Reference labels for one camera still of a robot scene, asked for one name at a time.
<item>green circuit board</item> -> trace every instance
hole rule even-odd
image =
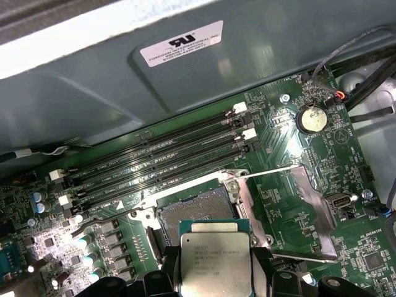
[[[330,72],[322,73],[321,79],[335,86]],[[288,94],[290,100],[282,102],[282,94]],[[0,188],[2,217],[12,220],[15,229],[2,240],[11,240],[18,245],[22,265],[52,253],[54,261],[41,270],[46,285],[43,296],[63,296],[70,290],[76,294],[89,285],[87,276],[95,267],[100,267],[104,275],[117,275],[117,272],[114,274],[108,268],[106,249],[99,244],[99,226],[93,225],[85,230],[85,234],[93,237],[89,251],[81,250],[63,238],[78,225],[73,222],[67,226],[62,224],[66,219],[58,202],[60,195],[68,193],[75,197],[88,188],[90,192],[76,200],[78,204],[90,206],[86,220],[93,217],[108,218],[133,209],[143,197],[171,183],[189,181],[222,168],[239,168],[258,173],[301,164],[306,169],[312,188],[324,197],[348,191],[357,194],[359,199],[347,209],[333,210],[337,226],[331,237],[337,252],[337,263],[304,261],[300,269],[310,271],[316,279],[324,275],[342,277],[379,296],[393,296],[396,291],[396,256],[382,232],[385,217],[369,217],[363,210],[365,205],[375,204],[379,200],[368,164],[345,107],[326,107],[324,101],[328,97],[327,92],[315,87],[311,81],[302,81],[301,76],[296,74],[41,166],[20,178],[23,181],[25,176],[35,176],[37,179],[21,181],[21,185],[17,184],[19,181],[16,179],[17,183]],[[194,123],[205,122],[241,102],[246,103],[246,112],[251,120],[249,127],[254,126],[257,134],[255,138],[235,144],[232,139],[243,132],[246,125],[229,131],[221,121],[191,129]],[[327,115],[327,125],[315,134],[302,133],[296,125],[299,111],[308,105],[322,108]],[[185,127],[190,127],[188,132],[184,132]],[[175,138],[178,138],[180,147],[172,141],[166,142],[167,139]],[[253,143],[260,144],[260,149],[241,150],[241,147]],[[150,152],[150,158],[155,155],[155,151],[161,153],[161,159],[156,159],[159,161],[153,168],[164,167],[161,171],[163,178],[157,178],[150,187],[128,192],[125,189],[136,186],[126,184],[128,176],[146,170],[146,167],[139,167],[138,171],[131,169],[136,165],[134,160],[142,158],[135,150],[121,157],[117,154],[139,145],[144,145],[146,153]],[[162,167],[162,164],[168,164],[168,167]],[[62,194],[56,192],[54,182],[49,178],[49,172],[57,169],[69,170],[65,179],[74,181]],[[220,186],[216,181],[201,184],[162,198],[158,206],[167,206]],[[266,234],[272,236],[271,248],[274,251],[320,253],[321,243],[314,226],[316,212],[302,200],[298,183],[290,171],[250,178],[248,186],[254,199],[254,214],[262,222]],[[374,196],[363,199],[361,193],[365,189],[369,189]],[[34,211],[34,203],[30,198],[33,192],[39,190],[48,193],[47,201],[52,205],[50,211],[42,214]],[[34,219],[34,226],[28,225],[29,218]],[[117,222],[117,230],[122,234],[122,242],[127,249],[125,253],[131,260],[131,275],[134,277],[144,271],[157,269],[142,224],[126,216],[118,218]],[[35,238],[36,243],[26,247],[24,239],[30,237]],[[53,238],[53,246],[44,245],[46,238]],[[94,267],[73,265],[69,260],[71,256],[83,257],[92,251],[100,255]],[[65,269],[70,271],[68,282],[59,290],[54,290],[49,285],[50,280]]]

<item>screw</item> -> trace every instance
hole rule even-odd
[[[36,225],[36,220],[35,220],[34,218],[29,218],[29,219],[27,220],[27,225],[28,225],[29,227],[34,227],[34,226]]]
[[[374,197],[374,193],[372,192],[372,190],[365,189],[365,190],[362,191],[361,197],[363,199],[369,200],[369,199]]]
[[[250,235],[250,244],[251,246],[257,246],[259,244],[259,241],[253,234]]]
[[[332,280],[332,279],[327,280],[327,283],[328,283],[330,286],[340,286],[340,285],[341,285],[340,282],[339,282],[338,280]]]
[[[273,237],[271,235],[267,235],[267,241],[271,246],[273,244]]]
[[[290,95],[289,94],[282,94],[279,96],[279,100],[282,103],[288,103],[290,101]]]
[[[285,278],[287,280],[291,279],[291,275],[289,273],[286,273],[286,272],[282,272],[280,274],[280,277]]]
[[[227,188],[228,188],[229,191],[235,191],[235,190],[237,190],[238,185],[236,184],[236,182],[230,181],[230,182],[227,184]]]

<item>gray metal panel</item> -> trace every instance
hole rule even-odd
[[[366,79],[383,61],[359,68],[340,78],[340,86],[348,89],[348,83],[354,84],[359,79]],[[350,111],[351,115],[365,114],[381,108],[389,107],[396,102],[396,80],[388,78],[360,105]],[[383,203],[386,202],[390,188],[396,178],[396,115],[389,115],[373,121],[365,121],[353,125],[364,153],[370,164],[374,176],[378,195]]]
[[[313,65],[393,22],[395,9],[392,0],[227,0],[164,19],[0,81],[0,152],[75,137],[93,144],[161,121]],[[219,44],[152,68],[139,53],[218,20]]]

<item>capacitor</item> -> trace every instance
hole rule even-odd
[[[86,213],[80,213],[75,216],[75,222],[78,224],[81,224],[86,219],[88,219],[88,215]]]
[[[41,268],[43,268],[47,263],[48,261],[46,259],[40,259],[34,262],[33,264],[30,264],[27,267],[27,271],[29,271],[30,273],[34,273],[36,271],[39,271]]]
[[[101,279],[103,274],[104,274],[103,269],[98,267],[88,276],[88,279],[89,279],[90,283],[95,283],[99,279]]]
[[[98,260],[98,254],[95,252],[91,252],[88,254],[83,260],[82,263],[86,267],[91,267],[93,263],[95,263]]]
[[[36,213],[49,212],[51,209],[52,205],[48,201],[43,201],[36,204]]]
[[[327,114],[318,106],[304,106],[296,117],[297,128],[305,134],[316,134],[327,125]]]
[[[44,191],[37,191],[32,194],[32,199],[35,203],[39,203],[47,199],[48,194]]]
[[[90,235],[84,235],[77,241],[77,246],[81,249],[86,248],[92,242],[92,237]]]
[[[61,274],[59,274],[57,277],[53,278],[51,281],[51,284],[54,288],[59,287],[62,285],[62,283],[69,277],[69,274],[64,271]]]

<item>gray cable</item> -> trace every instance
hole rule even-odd
[[[317,79],[317,75],[319,74],[319,71],[328,63],[331,59],[336,57],[338,54],[340,54],[342,51],[344,51],[346,48],[349,48],[351,45],[354,45],[356,42],[358,42],[360,39],[374,33],[378,32],[381,30],[390,30],[389,26],[386,25],[381,25],[378,27],[371,28],[369,30],[364,31],[363,33],[360,33],[358,36],[352,38],[350,41],[346,42],[336,50],[334,50],[331,54],[329,54],[326,58],[324,58],[315,68],[314,73],[312,74],[312,81],[317,87],[320,87],[326,91],[329,91],[332,94],[335,94],[337,90],[333,89],[332,87],[329,87],[327,85],[322,84],[320,81]]]

